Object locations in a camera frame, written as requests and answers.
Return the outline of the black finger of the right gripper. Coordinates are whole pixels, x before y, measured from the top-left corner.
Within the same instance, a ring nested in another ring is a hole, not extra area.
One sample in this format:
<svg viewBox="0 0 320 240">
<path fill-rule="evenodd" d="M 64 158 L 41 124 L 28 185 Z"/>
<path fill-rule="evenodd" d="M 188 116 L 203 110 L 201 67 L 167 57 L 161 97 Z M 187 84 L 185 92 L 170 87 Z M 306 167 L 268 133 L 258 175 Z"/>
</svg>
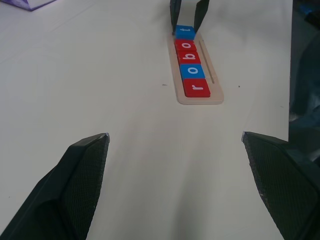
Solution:
<svg viewBox="0 0 320 240">
<path fill-rule="evenodd" d="M 209 8 L 210 0 L 200 0 L 196 4 L 195 14 L 194 14 L 194 31 L 198 32 Z"/>
<path fill-rule="evenodd" d="M 170 0 L 169 2 L 170 20 L 171 20 L 171 28 L 172 28 L 173 35 L 176 32 L 176 27 L 177 27 L 180 9 L 181 9 L 181 3 L 182 3 L 182 0 Z"/>
</svg>

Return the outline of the blue t letter tile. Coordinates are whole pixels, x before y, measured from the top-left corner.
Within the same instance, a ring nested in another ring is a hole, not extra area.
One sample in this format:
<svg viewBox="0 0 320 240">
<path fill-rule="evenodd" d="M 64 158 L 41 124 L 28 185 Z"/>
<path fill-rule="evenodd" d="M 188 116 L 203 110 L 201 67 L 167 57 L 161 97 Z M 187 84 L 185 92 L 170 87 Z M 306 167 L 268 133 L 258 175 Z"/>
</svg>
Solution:
<svg viewBox="0 0 320 240">
<path fill-rule="evenodd" d="M 195 36 L 196 36 L 196 33 L 192 26 L 177 25 L 175 28 L 176 39 L 194 40 Z"/>
</svg>

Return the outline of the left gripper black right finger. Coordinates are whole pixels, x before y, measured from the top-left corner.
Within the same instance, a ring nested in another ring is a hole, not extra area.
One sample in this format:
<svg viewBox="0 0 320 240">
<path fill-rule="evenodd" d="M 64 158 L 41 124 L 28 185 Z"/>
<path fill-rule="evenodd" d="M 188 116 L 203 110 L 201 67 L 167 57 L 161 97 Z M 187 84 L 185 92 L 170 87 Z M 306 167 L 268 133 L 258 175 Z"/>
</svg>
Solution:
<svg viewBox="0 0 320 240">
<path fill-rule="evenodd" d="M 246 131 L 242 142 L 260 198 L 284 240 L 320 240 L 320 134 L 284 141 Z"/>
</svg>

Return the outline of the purple and white box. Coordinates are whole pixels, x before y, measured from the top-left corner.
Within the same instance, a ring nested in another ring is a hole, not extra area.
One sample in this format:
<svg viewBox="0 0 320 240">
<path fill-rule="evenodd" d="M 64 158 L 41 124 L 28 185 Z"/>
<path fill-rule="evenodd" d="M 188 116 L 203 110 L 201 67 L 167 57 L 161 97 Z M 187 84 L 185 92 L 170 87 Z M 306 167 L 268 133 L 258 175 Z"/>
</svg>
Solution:
<svg viewBox="0 0 320 240">
<path fill-rule="evenodd" d="M 43 6 L 46 6 L 50 3 L 55 2 L 56 0 L 0 0 L 0 2 L 24 9 L 27 11 L 34 11 Z"/>
</svg>

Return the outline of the red r letter tile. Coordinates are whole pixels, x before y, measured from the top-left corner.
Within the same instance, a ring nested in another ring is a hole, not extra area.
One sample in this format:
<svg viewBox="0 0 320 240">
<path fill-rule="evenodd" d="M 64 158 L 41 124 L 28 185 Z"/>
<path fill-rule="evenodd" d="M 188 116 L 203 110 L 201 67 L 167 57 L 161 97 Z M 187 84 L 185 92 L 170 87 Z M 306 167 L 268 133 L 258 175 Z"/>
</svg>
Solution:
<svg viewBox="0 0 320 240">
<path fill-rule="evenodd" d="M 188 98 L 209 98 L 211 92 L 205 78 L 185 78 L 182 81 L 184 94 Z"/>
</svg>

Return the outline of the wooden letter tray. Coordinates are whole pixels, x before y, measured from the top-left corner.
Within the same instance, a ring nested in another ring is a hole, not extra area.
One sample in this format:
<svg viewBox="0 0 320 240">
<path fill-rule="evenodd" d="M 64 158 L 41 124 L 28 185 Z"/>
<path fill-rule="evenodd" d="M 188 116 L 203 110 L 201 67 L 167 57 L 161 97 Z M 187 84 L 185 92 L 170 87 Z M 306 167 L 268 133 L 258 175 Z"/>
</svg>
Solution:
<svg viewBox="0 0 320 240">
<path fill-rule="evenodd" d="M 221 104 L 224 101 L 223 90 L 220 86 L 218 77 L 216 75 L 215 69 L 212 65 L 212 61 L 208 50 L 206 48 L 205 42 L 202 36 L 198 33 L 195 35 L 193 40 L 199 55 L 201 66 L 205 74 L 205 79 L 207 81 L 210 97 L 186 97 L 183 87 L 183 79 L 180 73 L 180 65 L 177 58 L 177 52 L 175 49 L 175 35 L 169 35 L 167 44 L 168 52 L 170 58 L 170 65 L 173 75 L 173 82 L 175 87 L 175 93 L 177 101 L 185 105 L 217 105 Z"/>
</svg>

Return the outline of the blue o letter tile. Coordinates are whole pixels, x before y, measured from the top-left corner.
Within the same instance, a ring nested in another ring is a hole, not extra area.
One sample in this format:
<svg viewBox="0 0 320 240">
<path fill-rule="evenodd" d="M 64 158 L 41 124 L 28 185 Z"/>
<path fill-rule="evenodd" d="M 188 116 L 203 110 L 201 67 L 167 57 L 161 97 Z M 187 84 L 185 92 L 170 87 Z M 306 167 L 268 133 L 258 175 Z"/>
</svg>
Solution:
<svg viewBox="0 0 320 240">
<path fill-rule="evenodd" d="M 179 66 L 181 78 L 184 79 L 204 79 L 205 73 L 200 64 L 181 64 Z"/>
</svg>

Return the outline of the red b letter tile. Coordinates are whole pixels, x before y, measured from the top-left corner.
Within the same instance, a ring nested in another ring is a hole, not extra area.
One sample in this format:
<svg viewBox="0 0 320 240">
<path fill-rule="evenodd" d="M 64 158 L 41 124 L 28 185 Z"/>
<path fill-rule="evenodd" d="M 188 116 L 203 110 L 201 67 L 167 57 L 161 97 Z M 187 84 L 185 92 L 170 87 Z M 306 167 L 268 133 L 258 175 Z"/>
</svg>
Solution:
<svg viewBox="0 0 320 240">
<path fill-rule="evenodd" d="M 197 51 L 177 51 L 179 65 L 200 65 L 201 60 Z"/>
</svg>

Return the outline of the red o letter tile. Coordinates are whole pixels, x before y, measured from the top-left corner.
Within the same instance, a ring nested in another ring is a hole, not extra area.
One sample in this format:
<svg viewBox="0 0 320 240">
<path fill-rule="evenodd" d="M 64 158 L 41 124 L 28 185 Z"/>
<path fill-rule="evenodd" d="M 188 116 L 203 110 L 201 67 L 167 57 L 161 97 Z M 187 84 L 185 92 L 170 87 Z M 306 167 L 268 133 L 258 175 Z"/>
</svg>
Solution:
<svg viewBox="0 0 320 240">
<path fill-rule="evenodd" d="M 193 40 L 189 39 L 178 39 L 174 40 L 174 46 L 176 52 L 196 52 L 197 47 Z"/>
</svg>

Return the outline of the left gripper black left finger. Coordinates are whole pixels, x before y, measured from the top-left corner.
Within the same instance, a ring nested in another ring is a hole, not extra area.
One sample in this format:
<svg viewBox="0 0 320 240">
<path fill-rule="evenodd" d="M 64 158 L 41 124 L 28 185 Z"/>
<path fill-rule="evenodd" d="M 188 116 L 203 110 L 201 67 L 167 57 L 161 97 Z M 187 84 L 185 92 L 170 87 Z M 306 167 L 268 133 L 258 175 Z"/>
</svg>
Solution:
<svg viewBox="0 0 320 240">
<path fill-rule="evenodd" d="M 33 188 L 0 240 L 86 240 L 99 201 L 110 136 L 70 145 Z"/>
</svg>

